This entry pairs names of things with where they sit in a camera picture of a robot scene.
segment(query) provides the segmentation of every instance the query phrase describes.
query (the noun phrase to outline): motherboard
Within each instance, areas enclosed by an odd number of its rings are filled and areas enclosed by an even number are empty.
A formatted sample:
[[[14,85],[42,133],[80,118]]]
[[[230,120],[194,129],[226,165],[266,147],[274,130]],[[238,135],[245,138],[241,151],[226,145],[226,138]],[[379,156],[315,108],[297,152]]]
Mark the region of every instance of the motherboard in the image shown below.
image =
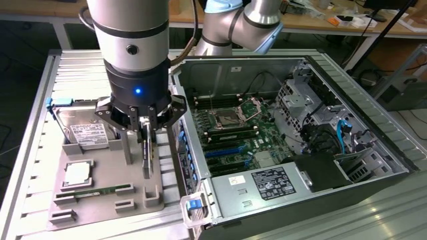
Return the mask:
[[[195,99],[191,110],[213,176],[278,165],[294,155],[266,101],[238,96],[231,102]]]

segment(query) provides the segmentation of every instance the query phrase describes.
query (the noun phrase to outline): green circuit board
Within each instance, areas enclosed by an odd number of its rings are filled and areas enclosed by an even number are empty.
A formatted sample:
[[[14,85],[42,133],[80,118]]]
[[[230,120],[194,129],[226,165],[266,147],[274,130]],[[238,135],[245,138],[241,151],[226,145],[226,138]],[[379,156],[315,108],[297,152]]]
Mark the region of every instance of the green circuit board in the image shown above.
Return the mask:
[[[207,165],[214,176],[278,165],[286,157],[294,155],[271,119],[269,107],[254,104],[250,96],[241,102],[241,114],[238,107],[191,110]],[[231,154],[210,155],[237,149],[239,152]]]

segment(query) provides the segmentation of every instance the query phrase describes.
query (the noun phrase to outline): wooden desk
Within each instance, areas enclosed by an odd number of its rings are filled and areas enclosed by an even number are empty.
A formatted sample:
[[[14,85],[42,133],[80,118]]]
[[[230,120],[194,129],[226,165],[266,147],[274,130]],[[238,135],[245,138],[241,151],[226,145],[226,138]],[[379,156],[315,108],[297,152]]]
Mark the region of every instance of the wooden desk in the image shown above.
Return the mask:
[[[318,6],[319,0],[311,0],[314,6]],[[427,0],[419,0],[419,4],[426,3]],[[334,0],[337,5],[353,9],[355,6],[354,1]],[[87,6],[86,0],[79,0],[78,3],[58,2],[55,0],[0,0],[0,20],[27,21],[27,22],[48,22],[54,25],[59,43],[63,49],[72,49],[68,34],[64,24],[79,24],[78,13],[83,6]],[[365,9],[358,6],[359,12],[363,13]],[[333,17],[337,13],[333,10],[317,9],[326,14],[326,18]],[[198,15],[201,27],[203,27],[205,12],[198,2]],[[387,22],[379,22],[377,27],[370,28],[365,36],[367,37],[361,45],[354,57],[349,61],[346,69],[354,67],[362,55],[370,48],[381,32],[386,28],[393,15],[383,14],[389,19]],[[306,15],[286,14],[282,17],[285,24],[285,33],[302,33],[302,34],[323,34],[323,35],[343,35],[343,36],[361,36],[365,28],[335,27],[326,20],[311,18]],[[191,0],[181,0],[181,14],[170,15],[170,26],[173,28],[193,28],[194,27],[194,11]],[[409,30],[399,23],[395,24],[389,32],[389,38],[403,39],[427,39],[427,34],[417,33]]]

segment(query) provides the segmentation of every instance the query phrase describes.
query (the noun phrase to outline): floor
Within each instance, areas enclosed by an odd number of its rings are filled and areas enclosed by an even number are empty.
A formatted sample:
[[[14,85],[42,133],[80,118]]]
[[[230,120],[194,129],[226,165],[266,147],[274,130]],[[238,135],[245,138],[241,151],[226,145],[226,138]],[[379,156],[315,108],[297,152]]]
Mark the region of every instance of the floor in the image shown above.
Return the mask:
[[[80,24],[67,24],[75,49],[98,49],[95,34]],[[50,49],[59,49],[55,31],[48,23],[0,21],[0,200],[8,186],[11,168],[19,152],[28,116],[39,87]],[[170,46],[186,46],[183,29],[171,28]],[[331,43],[331,37],[293,33],[289,40],[283,33],[274,48],[323,49],[341,63],[354,50],[358,39]],[[373,68],[366,61],[359,70]]]

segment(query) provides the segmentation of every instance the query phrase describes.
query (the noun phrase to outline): warning label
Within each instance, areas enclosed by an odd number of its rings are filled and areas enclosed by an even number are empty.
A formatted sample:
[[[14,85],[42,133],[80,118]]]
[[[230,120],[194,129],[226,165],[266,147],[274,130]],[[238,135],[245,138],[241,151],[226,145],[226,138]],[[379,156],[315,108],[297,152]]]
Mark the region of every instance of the warning label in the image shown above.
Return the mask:
[[[80,146],[93,146],[109,143],[105,124],[71,125],[70,127]]]
[[[265,200],[271,200],[297,193],[283,167],[254,172],[253,178],[261,197]]]

